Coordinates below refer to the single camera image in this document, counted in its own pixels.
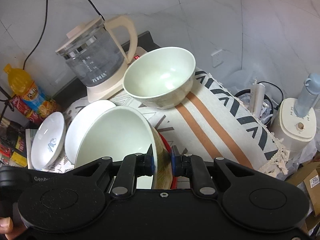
bottle label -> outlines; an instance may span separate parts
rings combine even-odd
[[[56,102],[48,98],[34,82],[22,97],[22,100],[42,118],[46,118],[53,112],[58,111],[59,108]]]
[[[27,106],[27,104],[25,102],[22,101],[22,99],[15,95],[12,99],[11,99],[11,103],[13,104],[13,106],[15,106],[15,108],[18,109],[18,111],[20,113],[22,113],[24,116],[26,116],[30,111],[30,107]]]

yellow bottle cap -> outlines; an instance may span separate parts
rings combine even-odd
[[[7,74],[9,74],[11,70],[12,70],[12,66],[10,64],[7,64],[3,69],[3,71],[6,72]]]

finger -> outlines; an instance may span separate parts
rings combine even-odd
[[[13,229],[13,222],[10,217],[0,218],[0,234],[8,234]]]
[[[26,226],[24,224],[21,224],[17,227],[15,226],[11,233],[5,234],[5,237],[8,240],[12,240],[12,239],[16,238],[17,236],[21,235],[26,230],[27,230]]]

cardboard box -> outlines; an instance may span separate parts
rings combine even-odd
[[[311,214],[306,218],[306,226],[308,230],[311,230],[320,222],[319,173],[320,162],[309,163],[300,168],[287,180],[290,184],[298,186],[300,189],[306,188],[307,190],[305,193],[310,198],[313,207],[313,212],[311,212]]]

orange juice bottle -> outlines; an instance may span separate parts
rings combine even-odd
[[[8,82],[13,92],[41,117],[46,118],[60,109],[59,105],[45,95],[25,70],[12,68],[8,64],[4,67],[4,72],[8,74]]]

